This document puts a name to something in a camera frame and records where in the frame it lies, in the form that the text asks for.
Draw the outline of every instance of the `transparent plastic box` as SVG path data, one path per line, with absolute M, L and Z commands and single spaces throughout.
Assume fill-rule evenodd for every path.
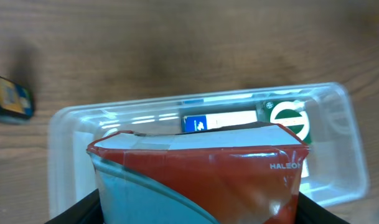
M 368 174 L 352 105 L 343 86 L 321 83 L 64 108 L 49 126 L 50 217 L 96 189 L 93 164 L 86 153 L 87 145 L 96 139 L 117 130 L 181 133 L 182 118 L 198 114 L 254 110 L 259 121 L 277 121 L 275 116 L 265 116 L 262 107 L 287 101 L 291 103 L 286 106 L 293 106 L 309 121 L 301 131 L 306 129 L 312 139 L 300 191 L 323 207 L 363 197 Z

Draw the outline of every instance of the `black object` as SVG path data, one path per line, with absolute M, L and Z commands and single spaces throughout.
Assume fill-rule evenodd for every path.
M 32 92 L 11 80 L 0 77 L 0 122 L 24 123 L 34 115 Z
M 349 224 L 322 208 L 302 193 L 299 194 L 294 224 Z M 103 224 L 98 189 L 48 221 L 46 224 Z

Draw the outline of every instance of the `wood grain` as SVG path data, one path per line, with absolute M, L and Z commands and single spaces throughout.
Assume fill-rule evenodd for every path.
M 37 97 L 28 125 L 0 124 L 0 223 L 48 219 L 63 107 L 315 82 L 348 88 L 370 171 L 365 199 L 329 209 L 379 223 L 379 1 L 0 0 L 0 75 Z

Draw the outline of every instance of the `small battery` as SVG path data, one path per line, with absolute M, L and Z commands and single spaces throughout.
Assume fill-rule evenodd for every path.
M 33 114 L 33 94 L 23 86 L 0 77 L 0 122 L 21 124 Z

